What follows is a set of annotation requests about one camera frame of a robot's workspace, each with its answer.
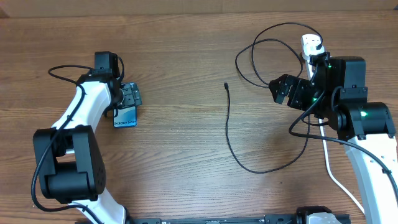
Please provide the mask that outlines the Galaxy S24+ smartphone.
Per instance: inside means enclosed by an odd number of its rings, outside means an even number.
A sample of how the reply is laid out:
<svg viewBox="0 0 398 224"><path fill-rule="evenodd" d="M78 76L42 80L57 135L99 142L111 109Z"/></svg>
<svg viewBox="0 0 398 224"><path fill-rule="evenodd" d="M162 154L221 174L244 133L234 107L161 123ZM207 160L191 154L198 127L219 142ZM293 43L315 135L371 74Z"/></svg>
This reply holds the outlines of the Galaxy S24+ smartphone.
<svg viewBox="0 0 398 224"><path fill-rule="evenodd" d="M137 110L135 106L114 110L113 114L113 126L115 128L131 128L137 125Z"/></svg>

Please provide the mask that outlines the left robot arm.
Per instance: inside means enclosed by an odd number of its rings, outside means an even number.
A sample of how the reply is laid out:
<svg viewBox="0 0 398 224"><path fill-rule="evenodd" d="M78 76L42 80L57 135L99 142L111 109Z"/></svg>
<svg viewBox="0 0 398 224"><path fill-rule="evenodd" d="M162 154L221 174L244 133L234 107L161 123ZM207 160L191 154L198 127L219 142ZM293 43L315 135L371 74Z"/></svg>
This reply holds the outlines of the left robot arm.
<svg viewBox="0 0 398 224"><path fill-rule="evenodd" d="M92 223L133 223L106 189L95 130L108 112L114 128L135 127L141 94L136 83L123 81L124 62L115 53L95 52L95 65L86 71L72 82L76 93L62 117L33 135L32 201L44 212L75 208Z"/></svg>

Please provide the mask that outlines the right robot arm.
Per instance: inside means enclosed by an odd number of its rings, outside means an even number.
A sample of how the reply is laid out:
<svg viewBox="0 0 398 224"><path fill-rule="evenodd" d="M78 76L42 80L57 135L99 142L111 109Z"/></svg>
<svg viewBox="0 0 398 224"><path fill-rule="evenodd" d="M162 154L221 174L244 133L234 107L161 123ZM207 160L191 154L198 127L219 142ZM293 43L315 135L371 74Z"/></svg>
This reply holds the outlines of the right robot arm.
<svg viewBox="0 0 398 224"><path fill-rule="evenodd" d="M386 104L368 101L366 62L361 57L310 57L311 79L282 75L269 83L276 103L326 118L344 145L358 181L367 223L397 223L397 140Z"/></svg>

